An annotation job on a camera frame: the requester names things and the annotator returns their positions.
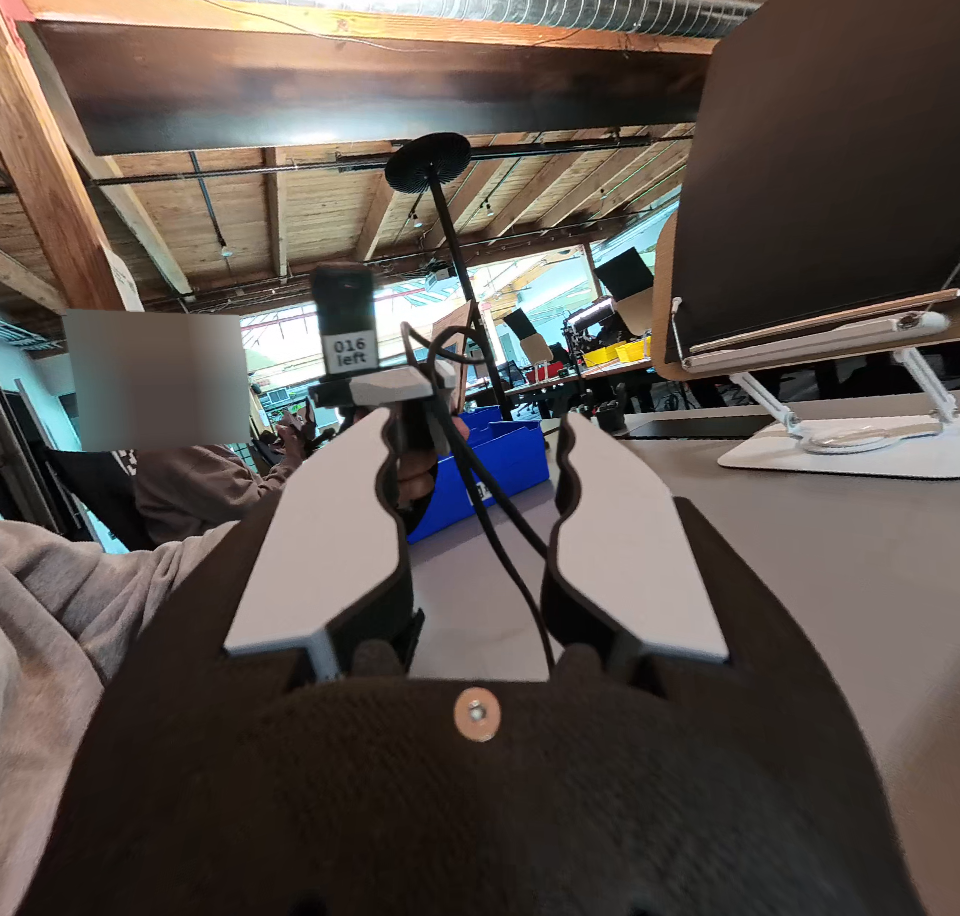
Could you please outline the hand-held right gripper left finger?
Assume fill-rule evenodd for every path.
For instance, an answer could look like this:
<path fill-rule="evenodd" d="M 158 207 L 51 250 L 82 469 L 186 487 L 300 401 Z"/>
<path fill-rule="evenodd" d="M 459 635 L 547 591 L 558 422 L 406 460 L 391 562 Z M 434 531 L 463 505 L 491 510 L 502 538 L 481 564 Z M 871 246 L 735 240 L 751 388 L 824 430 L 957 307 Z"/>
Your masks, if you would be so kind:
<path fill-rule="evenodd" d="M 417 610 L 395 502 L 397 422 L 374 409 L 286 483 L 223 640 L 230 657 L 301 650 L 328 681 L 379 640 L 410 669 Z"/>

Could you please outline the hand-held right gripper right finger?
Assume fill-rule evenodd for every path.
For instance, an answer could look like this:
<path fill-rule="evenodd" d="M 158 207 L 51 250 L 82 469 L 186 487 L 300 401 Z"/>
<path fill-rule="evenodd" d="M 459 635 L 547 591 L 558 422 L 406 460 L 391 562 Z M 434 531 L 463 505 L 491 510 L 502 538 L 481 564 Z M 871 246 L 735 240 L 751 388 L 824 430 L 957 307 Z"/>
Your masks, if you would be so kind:
<path fill-rule="evenodd" d="M 557 520 L 540 609 L 563 647 L 628 676 L 652 655 L 725 665 L 730 651 L 675 499 L 640 457 L 581 414 L 561 421 Z"/>

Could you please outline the blue storage bin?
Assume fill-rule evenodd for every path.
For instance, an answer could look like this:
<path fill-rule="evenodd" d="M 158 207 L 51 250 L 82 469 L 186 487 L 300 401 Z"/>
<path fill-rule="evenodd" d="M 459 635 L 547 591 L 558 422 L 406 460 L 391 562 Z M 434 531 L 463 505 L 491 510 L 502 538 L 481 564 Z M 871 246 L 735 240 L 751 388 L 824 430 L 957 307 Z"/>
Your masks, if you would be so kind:
<path fill-rule="evenodd" d="M 546 442 L 538 420 L 504 421 L 495 406 L 465 412 L 461 417 L 469 429 L 468 445 L 508 497 L 549 478 Z M 443 456 L 429 504 L 407 540 L 416 543 L 473 514 L 456 463 L 451 455 Z"/>

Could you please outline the person's left forearm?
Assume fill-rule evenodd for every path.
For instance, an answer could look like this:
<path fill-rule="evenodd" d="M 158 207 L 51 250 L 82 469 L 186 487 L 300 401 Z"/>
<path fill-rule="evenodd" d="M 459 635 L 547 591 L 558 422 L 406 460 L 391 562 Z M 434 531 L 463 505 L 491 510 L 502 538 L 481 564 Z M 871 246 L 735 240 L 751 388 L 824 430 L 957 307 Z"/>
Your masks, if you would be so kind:
<path fill-rule="evenodd" d="M 2 522 L 2 914 L 17 913 L 37 871 L 105 686 L 234 526 L 112 554 Z"/>

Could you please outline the person's left hand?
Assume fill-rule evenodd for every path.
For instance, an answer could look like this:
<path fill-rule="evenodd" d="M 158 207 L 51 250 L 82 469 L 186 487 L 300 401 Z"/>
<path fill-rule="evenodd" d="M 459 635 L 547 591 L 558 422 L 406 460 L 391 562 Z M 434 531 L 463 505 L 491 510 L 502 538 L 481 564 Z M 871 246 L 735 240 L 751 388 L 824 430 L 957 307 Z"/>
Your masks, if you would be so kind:
<path fill-rule="evenodd" d="M 449 450 L 448 435 L 427 407 L 405 410 L 390 432 L 395 453 L 396 511 L 413 518 L 428 504 L 440 459 Z"/>

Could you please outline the wooden workbench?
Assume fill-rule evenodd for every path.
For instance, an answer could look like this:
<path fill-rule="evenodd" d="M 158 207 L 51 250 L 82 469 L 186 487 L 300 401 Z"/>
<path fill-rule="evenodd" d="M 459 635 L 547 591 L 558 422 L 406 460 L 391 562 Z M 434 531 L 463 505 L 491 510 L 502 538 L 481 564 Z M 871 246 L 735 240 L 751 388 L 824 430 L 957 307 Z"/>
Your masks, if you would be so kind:
<path fill-rule="evenodd" d="M 637 360 L 612 360 L 598 366 L 587 368 L 580 373 L 566 376 L 546 378 L 541 381 L 529 382 L 505 391 L 505 396 L 519 402 L 521 398 L 530 398 L 530 402 L 539 403 L 551 399 L 554 391 L 570 390 L 581 393 L 594 385 L 595 382 L 610 380 L 625 374 L 655 373 L 651 358 Z"/>

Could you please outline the black desk mat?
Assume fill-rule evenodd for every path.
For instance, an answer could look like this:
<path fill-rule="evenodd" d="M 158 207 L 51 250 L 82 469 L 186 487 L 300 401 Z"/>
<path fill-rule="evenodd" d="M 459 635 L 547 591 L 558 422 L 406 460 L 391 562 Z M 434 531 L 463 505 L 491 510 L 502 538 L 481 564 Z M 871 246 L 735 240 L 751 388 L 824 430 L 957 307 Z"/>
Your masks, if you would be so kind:
<path fill-rule="evenodd" d="M 651 420 L 618 435 L 621 440 L 743 441 L 774 420 L 769 415 L 678 417 Z"/>

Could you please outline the black floor lamp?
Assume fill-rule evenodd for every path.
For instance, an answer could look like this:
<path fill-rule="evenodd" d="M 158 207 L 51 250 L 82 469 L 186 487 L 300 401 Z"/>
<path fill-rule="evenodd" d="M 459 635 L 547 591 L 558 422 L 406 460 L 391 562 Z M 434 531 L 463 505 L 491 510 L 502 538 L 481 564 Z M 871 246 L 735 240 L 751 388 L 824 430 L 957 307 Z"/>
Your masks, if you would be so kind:
<path fill-rule="evenodd" d="M 434 133 L 407 142 L 390 156 L 385 167 L 388 185 L 396 192 L 423 193 L 433 196 L 442 234 L 446 238 L 451 262 L 467 303 L 466 328 L 479 347 L 486 366 L 491 389 L 504 421 L 513 419 L 511 404 L 498 372 L 490 337 L 484 325 L 479 303 L 474 294 L 469 271 L 450 214 L 443 186 L 454 180 L 471 161 L 469 141 L 456 133 Z"/>

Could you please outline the black monitor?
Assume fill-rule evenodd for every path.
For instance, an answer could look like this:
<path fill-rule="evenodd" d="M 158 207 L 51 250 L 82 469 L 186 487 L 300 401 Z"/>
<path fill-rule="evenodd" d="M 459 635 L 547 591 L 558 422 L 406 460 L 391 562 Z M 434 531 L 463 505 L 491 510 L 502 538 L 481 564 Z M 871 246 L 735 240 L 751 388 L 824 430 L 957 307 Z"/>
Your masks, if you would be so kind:
<path fill-rule="evenodd" d="M 654 284 L 653 272 L 634 247 L 597 265 L 595 273 L 607 294 L 617 303 L 652 288 Z"/>

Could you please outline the white paper notice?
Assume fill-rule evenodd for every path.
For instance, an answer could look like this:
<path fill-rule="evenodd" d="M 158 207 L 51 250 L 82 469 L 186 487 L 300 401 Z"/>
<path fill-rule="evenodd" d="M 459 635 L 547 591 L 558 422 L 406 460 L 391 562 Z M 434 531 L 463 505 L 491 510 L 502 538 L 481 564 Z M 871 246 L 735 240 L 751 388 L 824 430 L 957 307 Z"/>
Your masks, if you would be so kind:
<path fill-rule="evenodd" d="M 117 287 L 124 309 L 133 312 L 145 312 L 137 283 L 133 275 L 131 275 L 126 262 L 109 248 L 104 247 L 103 252 L 109 264 L 114 284 Z"/>

